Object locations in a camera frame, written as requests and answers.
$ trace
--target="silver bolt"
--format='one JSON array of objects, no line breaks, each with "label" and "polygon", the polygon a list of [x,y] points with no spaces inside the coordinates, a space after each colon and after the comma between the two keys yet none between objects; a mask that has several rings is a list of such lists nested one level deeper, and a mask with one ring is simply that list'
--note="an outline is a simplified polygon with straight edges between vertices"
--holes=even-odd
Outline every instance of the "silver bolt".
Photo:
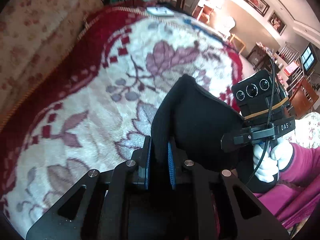
[{"label": "silver bolt", "polygon": [[186,166],[193,166],[193,164],[195,164],[192,160],[185,160],[184,161],[184,165],[186,165]]},{"label": "silver bolt", "polygon": [[89,170],[88,171],[88,175],[89,175],[89,177],[95,177],[95,176],[97,176],[98,175],[98,171],[97,170],[95,170],[95,169],[93,169],[93,170]]},{"label": "silver bolt", "polygon": [[231,171],[229,171],[229,170],[223,170],[223,171],[222,171],[222,175],[225,176],[225,177],[230,177],[230,176],[231,176]]},{"label": "silver bolt", "polygon": [[128,160],[125,164],[127,164],[128,167],[132,167],[136,165],[136,162],[134,160]]}]

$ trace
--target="white glove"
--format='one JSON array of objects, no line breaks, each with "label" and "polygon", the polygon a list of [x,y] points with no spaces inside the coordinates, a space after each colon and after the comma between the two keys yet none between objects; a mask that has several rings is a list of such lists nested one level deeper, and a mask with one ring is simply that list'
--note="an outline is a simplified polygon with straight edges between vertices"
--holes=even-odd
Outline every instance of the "white glove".
[{"label": "white glove", "polygon": [[[269,157],[270,148],[267,148],[266,154],[261,162],[260,167],[256,172],[256,176],[259,180],[264,182],[273,182],[273,175],[278,173],[278,170],[283,170],[291,160],[293,154],[292,145],[285,139],[279,138],[278,145],[271,151],[271,157]],[[264,143],[261,145],[255,144],[253,146],[253,168],[255,169],[263,152]]]}]

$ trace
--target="floral blanket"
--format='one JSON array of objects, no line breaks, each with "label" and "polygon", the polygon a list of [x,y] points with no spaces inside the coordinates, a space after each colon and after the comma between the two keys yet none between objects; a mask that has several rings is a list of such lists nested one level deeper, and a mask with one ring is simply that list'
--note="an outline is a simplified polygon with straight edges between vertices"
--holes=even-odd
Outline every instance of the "floral blanket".
[{"label": "floral blanket", "polygon": [[86,25],[0,133],[0,207],[23,237],[89,169],[113,169],[142,147],[184,73],[235,105],[238,54],[183,21],[113,7]]}]

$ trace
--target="black garment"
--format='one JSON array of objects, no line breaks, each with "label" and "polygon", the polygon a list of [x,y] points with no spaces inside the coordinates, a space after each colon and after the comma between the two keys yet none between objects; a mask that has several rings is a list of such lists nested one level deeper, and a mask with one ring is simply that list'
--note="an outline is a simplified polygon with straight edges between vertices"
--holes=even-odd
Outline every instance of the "black garment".
[{"label": "black garment", "polygon": [[[252,145],[231,153],[223,152],[220,146],[224,133],[243,125],[241,115],[197,85],[194,78],[183,75],[164,98],[152,122],[154,161],[158,166],[154,176],[168,180],[168,141],[173,136],[190,160],[212,171],[237,168],[239,179],[246,183],[253,172]],[[262,182],[254,176],[248,188],[264,193],[274,185],[275,182]]]}]

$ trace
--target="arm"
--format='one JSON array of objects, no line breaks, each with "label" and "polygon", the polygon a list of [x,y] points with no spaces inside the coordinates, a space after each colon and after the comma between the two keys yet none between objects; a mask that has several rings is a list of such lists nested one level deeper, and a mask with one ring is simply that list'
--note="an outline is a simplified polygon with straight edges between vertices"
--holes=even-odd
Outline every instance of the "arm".
[{"label": "arm", "polygon": [[306,149],[295,143],[293,159],[287,167],[280,170],[280,178],[299,186],[309,185],[320,174],[320,147]]}]

